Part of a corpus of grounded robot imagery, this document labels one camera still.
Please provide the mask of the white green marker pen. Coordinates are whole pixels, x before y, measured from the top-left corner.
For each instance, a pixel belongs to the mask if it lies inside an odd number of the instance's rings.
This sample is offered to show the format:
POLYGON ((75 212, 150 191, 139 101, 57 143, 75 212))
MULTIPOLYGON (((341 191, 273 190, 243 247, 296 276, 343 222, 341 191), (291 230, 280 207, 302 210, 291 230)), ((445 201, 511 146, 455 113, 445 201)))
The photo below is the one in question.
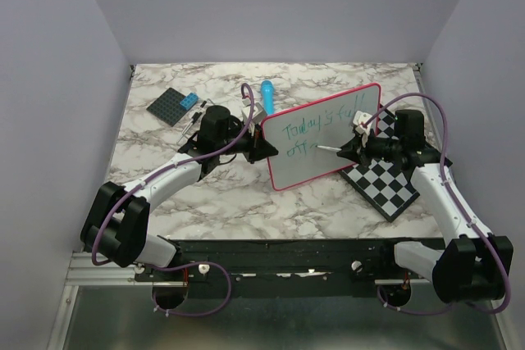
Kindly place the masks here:
POLYGON ((329 146, 324 146, 324 145, 317 145, 316 148, 326 150, 329 152, 339 152, 341 150, 340 148, 334 148, 334 147, 329 147, 329 146))

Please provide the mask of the pink framed whiteboard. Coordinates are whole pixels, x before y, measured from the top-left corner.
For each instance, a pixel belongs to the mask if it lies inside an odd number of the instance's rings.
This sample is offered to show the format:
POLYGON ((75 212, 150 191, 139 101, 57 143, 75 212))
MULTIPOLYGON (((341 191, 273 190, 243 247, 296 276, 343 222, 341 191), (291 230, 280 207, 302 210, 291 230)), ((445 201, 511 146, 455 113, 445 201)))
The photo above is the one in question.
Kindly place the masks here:
POLYGON ((276 191, 337 172, 353 163, 323 147, 338 148, 353 136, 357 111, 379 109, 381 86, 373 83, 349 89, 266 117, 263 137, 278 151, 267 159, 276 191))

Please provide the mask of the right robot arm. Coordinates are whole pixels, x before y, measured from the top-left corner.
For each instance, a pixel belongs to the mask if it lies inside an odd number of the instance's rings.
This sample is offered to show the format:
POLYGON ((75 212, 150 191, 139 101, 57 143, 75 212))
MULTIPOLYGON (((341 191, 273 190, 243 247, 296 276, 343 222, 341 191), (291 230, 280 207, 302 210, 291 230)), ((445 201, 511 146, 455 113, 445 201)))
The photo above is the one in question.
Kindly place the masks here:
POLYGON ((514 247, 494 235, 460 195, 443 155, 427 145, 423 114, 398 110, 390 138, 376 136, 371 122, 371 115, 357 112, 354 136, 337 148, 337 156, 364 166, 383 160, 400 169, 427 202, 445 243, 441 251, 416 241, 396 243, 378 256, 378 270, 394 278, 408 269, 429 280, 444 303, 507 300, 514 247))

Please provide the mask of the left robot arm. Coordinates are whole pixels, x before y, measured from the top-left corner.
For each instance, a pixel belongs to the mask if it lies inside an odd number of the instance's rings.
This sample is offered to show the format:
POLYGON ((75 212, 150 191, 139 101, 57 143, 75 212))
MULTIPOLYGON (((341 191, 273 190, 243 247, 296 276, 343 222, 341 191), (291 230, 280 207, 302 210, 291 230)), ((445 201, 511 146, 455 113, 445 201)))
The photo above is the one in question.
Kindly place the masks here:
POLYGON ((267 115, 263 107, 246 107, 242 115, 237 118, 226 107, 210 106, 199 129, 167 163, 123 185, 103 184, 80 232, 86 248, 120 267, 150 265, 162 279, 175 279, 182 268, 176 246, 148 232, 149 215, 175 193, 209 175, 221 165, 222 155, 241 154, 255 163, 278 153, 263 137, 261 123, 267 115))

